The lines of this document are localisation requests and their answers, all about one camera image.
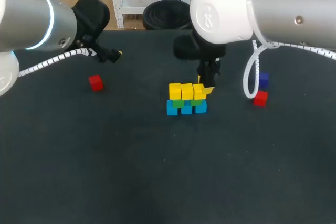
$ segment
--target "dark table surface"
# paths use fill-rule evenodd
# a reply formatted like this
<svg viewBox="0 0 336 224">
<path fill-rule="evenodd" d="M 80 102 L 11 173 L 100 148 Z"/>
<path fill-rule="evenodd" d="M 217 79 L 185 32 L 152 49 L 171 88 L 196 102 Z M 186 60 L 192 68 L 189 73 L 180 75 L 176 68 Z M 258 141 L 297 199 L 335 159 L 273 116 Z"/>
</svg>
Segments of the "dark table surface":
<svg viewBox="0 0 336 224">
<path fill-rule="evenodd" d="M 1 224 L 336 222 L 336 62 L 265 52 L 256 108 L 242 89 L 251 42 L 230 44 L 208 113 L 167 116 L 169 83 L 197 79 L 173 56 L 179 34 L 105 32 L 117 64 L 71 57 L 0 98 Z M 24 69 L 55 53 L 17 55 Z"/>
</svg>

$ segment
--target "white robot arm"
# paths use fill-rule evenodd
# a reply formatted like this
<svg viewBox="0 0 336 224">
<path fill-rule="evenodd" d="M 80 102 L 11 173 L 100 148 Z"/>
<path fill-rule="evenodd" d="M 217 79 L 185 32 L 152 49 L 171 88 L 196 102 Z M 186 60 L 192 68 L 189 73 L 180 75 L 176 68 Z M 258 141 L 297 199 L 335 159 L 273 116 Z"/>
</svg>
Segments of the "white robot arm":
<svg viewBox="0 0 336 224">
<path fill-rule="evenodd" d="M 258 39 L 336 48 L 336 0 L 192 0 L 196 31 L 214 44 Z"/>
<path fill-rule="evenodd" d="M 58 0 L 0 0 L 0 95 L 19 73 L 14 50 L 58 50 L 75 39 L 72 9 Z"/>
<path fill-rule="evenodd" d="M 121 52 L 106 49 L 97 38 L 110 20 L 100 0 L 79 0 L 70 8 L 59 0 L 0 0 L 0 95 L 18 76 L 37 71 L 73 55 L 94 56 L 115 63 Z M 19 73 L 14 50 L 71 51 Z"/>
</svg>

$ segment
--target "toy block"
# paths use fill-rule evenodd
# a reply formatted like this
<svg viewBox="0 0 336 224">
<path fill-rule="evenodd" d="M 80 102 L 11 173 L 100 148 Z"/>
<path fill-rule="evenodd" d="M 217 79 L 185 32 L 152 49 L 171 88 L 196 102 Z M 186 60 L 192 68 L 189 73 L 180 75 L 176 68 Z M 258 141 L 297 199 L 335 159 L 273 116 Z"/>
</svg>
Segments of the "toy block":
<svg viewBox="0 0 336 224">
<path fill-rule="evenodd" d="M 191 107 L 201 106 L 202 100 L 191 100 Z"/>
<path fill-rule="evenodd" d="M 182 115 L 190 115 L 193 113 L 193 107 L 190 101 L 184 101 L 184 106 L 181 108 Z"/>
<path fill-rule="evenodd" d="M 203 94 L 203 84 L 194 84 L 194 100 L 205 100 L 206 94 Z"/>
<path fill-rule="evenodd" d="M 207 105 L 206 101 L 202 100 L 202 104 L 200 106 L 195 107 L 196 114 L 206 113 Z"/>
<path fill-rule="evenodd" d="M 194 99 L 194 88 L 191 83 L 182 84 L 181 90 L 182 90 L 182 100 L 183 101 Z"/>
<path fill-rule="evenodd" d="M 183 108 L 184 101 L 183 100 L 173 100 L 173 107 L 174 108 Z"/>
<path fill-rule="evenodd" d="M 167 115 L 178 115 L 178 108 L 173 107 L 173 101 L 167 101 Z"/>
<path fill-rule="evenodd" d="M 103 82 L 99 75 L 91 76 L 89 78 L 89 81 L 90 81 L 93 91 L 100 91 L 104 88 Z"/>
<path fill-rule="evenodd" d="M 203 94 L 211 94 L 215 87 L 209 87 L 203 89 Z"/>
<path fill-rule="evenodd" d="M 169 84 L 169 99 L 180 100 L 181 99 L 181 84 L 170 83 Z"/>
<path fill-rule="evenodd" d="M 267 102 L 268 93 L 265 91 L 258 91 L 254 98 L 254 106 L 265 107 Z"/>
<path fill-rule="evenodd" d="M 269 74 L 268 73 L 262 73 L 259 74 L 259 88 L 265 89 L 268 87 L 268 79 Z"/>
</svg>

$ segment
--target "gray robot arm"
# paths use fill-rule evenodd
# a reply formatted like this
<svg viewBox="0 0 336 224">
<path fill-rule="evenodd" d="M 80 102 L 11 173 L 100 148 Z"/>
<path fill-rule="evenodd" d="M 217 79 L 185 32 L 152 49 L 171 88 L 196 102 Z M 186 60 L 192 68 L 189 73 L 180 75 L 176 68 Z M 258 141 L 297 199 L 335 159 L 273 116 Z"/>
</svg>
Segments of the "gray robot arm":
<svg viewBox="0 0 336 224">
<path fill-rule="evenodd" d="M 58 0 L 0 0 L 0 95 L 19 74 L 14 50 L 66 49 L 76 32 L 75 14 Z"/>
<path fill-rule="evenodd" d="M 196 31 L 214 44 L 259 39 L 336 48 L 336 0 L 192 0 Z"/>
</svg>

